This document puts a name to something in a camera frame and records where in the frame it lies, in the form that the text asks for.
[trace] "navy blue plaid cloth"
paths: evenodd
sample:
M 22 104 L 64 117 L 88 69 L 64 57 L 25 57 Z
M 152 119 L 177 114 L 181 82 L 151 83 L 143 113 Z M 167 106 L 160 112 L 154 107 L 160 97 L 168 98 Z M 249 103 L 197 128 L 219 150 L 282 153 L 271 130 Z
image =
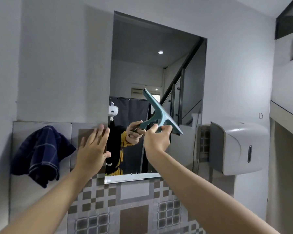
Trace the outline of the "navy blue plaid cloth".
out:
M 76 148 L 53 126 L 45 126 L 29 135 L 12 159 L 11 173 L 28 174 L 43 188 L 60 178 L 60 161 Z

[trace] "mirror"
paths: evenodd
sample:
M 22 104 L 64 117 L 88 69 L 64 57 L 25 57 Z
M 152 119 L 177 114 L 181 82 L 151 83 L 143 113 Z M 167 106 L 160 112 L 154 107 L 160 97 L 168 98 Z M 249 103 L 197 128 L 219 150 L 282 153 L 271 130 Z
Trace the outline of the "mirror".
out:
M 184 138 L 195 137 L 201 123 L 206 44 L 199 36 L 114 13 L 107 143 L 112 156 L 106 160 L 105 183 L 160 176 L 146 158 L 143 136 L 134 144 L 126 132 L 132 122 L 148 120 L 154 112 L 144 88 L 186 127 Z M 179 139 L 172 135 L 175 146 Z

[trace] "paper towel dispenser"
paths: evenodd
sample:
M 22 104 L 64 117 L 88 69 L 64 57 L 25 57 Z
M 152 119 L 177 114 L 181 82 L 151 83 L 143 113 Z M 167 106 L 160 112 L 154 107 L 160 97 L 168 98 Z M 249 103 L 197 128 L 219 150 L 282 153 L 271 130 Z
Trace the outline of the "paper towel dispenser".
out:
M 211 122 L 209 163 L 224 175 L 261 170 L 261 147 L 269 130 L 253 122 L 222 118 Z

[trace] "teal squeegee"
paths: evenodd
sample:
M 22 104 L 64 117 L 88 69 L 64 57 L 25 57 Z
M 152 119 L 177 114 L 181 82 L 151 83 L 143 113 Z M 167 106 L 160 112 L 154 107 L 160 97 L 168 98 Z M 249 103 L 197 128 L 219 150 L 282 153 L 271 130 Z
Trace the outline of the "teal squeegee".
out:
M 156 99 L 149 93 L 147 89 L 143 90 L 143 95 L 148 100 L 149 103 L 154 107 L 154 115 L 149 120 L 142 122 L 138 125 L 140 129 L 146 129 L 150 123 L 157 123 L 158 130 L 157 133 L 161 132 L 161 126 L 171 125 L 172 132 L 175 134 L 183 134 L 180 127 L 176 124 L 176 122 L 170 117 L 170 115 L 165 111 L 165 109 L 156 101 Z

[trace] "forearm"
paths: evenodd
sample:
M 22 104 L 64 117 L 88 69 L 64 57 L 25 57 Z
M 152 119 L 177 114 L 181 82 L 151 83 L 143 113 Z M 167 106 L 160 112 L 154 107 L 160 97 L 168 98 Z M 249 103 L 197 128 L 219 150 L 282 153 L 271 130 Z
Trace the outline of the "forearm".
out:
M 234 198 L 192 173 L 167 153 L 152 152 L 147 153 L 147 157 L 208 233 L 278 233 Z
M 53 234 L 87 180 L 74 169 L 0 234 Z

